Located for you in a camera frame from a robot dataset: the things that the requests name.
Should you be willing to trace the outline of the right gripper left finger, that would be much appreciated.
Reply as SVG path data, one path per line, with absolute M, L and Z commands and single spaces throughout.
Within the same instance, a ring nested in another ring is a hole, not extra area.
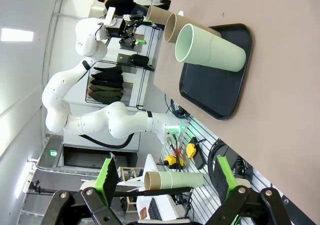
M 92 218 L 96 225 L 119 225 L 111 209 L 116 192 L 118 172 L 115 158 L 107 158 L 93 186 L 79 191 L 56 191 L 41 221 L 42 225 L 79 225 Z

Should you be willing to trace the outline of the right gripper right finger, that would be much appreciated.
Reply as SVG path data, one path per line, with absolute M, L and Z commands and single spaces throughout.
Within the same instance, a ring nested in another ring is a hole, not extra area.
M 250 218 L 254 225 L 290 225 L 280 193 L 274 187 L 254 191 L 240 184 L 224 156 L 214 159 L 213 182 L 221 205 L 208 219 L 208 225 L 236 225 L 240 218 Z

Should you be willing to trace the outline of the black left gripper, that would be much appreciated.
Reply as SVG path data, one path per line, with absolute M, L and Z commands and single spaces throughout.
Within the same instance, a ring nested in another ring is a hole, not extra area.
M 151 26 L 153 23 L 150 20 L 145 20 L 142 14 L 131 14 L 127 17 L 129 20 L 116 19 L 113 26 L 105 25 L 106 38 L 121 38 L 119 44 L 122 48 L 134 48 L 139 45 L 146 45 L 143 34 L 135 34 L 128 38 L 126 27 L 139 27 L 141 25 Z

